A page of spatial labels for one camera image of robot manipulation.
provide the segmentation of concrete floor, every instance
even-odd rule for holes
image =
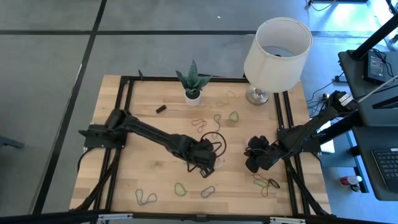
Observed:
[[[100,3],[100,0],[3,0],[0,30],[91,30]],[[318,8],[325,5],[317,3]],[[113,0],[107,2],[99,29],[256,30],[259,24],[277,16],[296,18],[312,31],[319,31],[302,75],[307,99],[341,73],[337,53],[355,49],[365,40],[353,36],[377,29],[367,4],[339,3],[316,12],[306,9],[304,0]],[[0,151],[3,177],[0,216],[30,211],[88,38],[87,35],[0,35],[0,135],[26,143],[20,150],[4,147]],[[77,131],[90,123],[103,75],[136,75],[141,69],[144,75],[169,76],[175,70],[185,70],[191,59],[195,59],[202,73],[240,77],[253,38],[252,35],[97,36],[44,212],[68,209],[84,141]],[[378,48],[386,50],[384,43]],[[330,85],[315,98],[334,89],[349,91],[346,85]],[[379,202],[372,193],[358,196],[335,185],[336,176],[349,172],[324,170],[332,212],[339,217],[398,222],[394,214],[384,212],[397,209],[398,202]],[[356,207],[361,207],[361,211],[356,212]],[[153,221],[136,220],[136,223]]]

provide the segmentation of white pot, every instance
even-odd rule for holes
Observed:
[[[185,92],[184,95],[185,95],[185,102],[187,102],[188,105],[190,105],[190,106],[197,106],[197,105],[199,105],[200,99],[201,99],[201,91],[199,91],[199,96],[198,96],[198,98],[195,98],[195,99],[189,99],[189,98],[187,97],[187,92]]]

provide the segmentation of green rubber band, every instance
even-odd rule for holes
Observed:
[[[184,190],[184,193],[179,194],[179,193],[177,192],[177,186],[178,186],[178,185],[181,186],[182,190]],[[174,193],[175,193],[177,196],[179,196],[179,197],[184,197],[184,196],[187,194],[187,190],[185,190],[184,185],[182,185],[181,183],[177,182],[177,183],[174,184]]]
[[[260,186],[260,187],[267,187],[268,183],[265,182],[264,180],[254,180],[253,181],[254,184]]]
[[[231,120],[232,122],[238,122],[239,121],[239,114],[238,114],[238,112],[236,112],[236,111],[232,111],[232,113],[229,115],[229,120]]]

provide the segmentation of potted plant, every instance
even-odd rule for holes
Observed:
[[[187,77],[183,76],[179,71],[176,72],[185,89],[185,102],[190,106],[198,105],[201,98],[201,89],[210,81],[211,77],[199,77],[198,68],[194,60]]]

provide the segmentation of keyboard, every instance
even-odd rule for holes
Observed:
[[[398,148],[373,150],[372,155],[387,189],[398,192]]]

